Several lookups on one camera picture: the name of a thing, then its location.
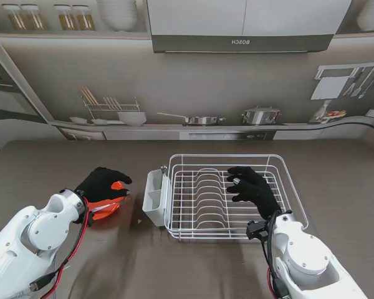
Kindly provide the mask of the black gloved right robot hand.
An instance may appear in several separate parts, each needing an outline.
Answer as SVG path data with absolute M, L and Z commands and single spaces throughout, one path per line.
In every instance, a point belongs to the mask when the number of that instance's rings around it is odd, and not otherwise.
M 267 181 L 252 168 L 247 166 L 235 166 L 228 169 L 227 181 L 233 183 L 238 179 L 237 184 L 226 188 L 228 193 L 234 194 L 233 202 L 251 202 L 259 211 L 264 220 L 269 220 L 276 212 L 281 212 L 274 193 Z

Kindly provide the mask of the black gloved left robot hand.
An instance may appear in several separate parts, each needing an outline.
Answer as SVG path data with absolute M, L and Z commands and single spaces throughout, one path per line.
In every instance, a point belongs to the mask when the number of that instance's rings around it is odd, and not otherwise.
M 75 192 L 84 196 L 88 202 L 116 199 L 128 194 L 128 189 L 113 189 L 115 182 L 131 184 L 132 179 L 119 171 L 97 167 L 76 188 Z

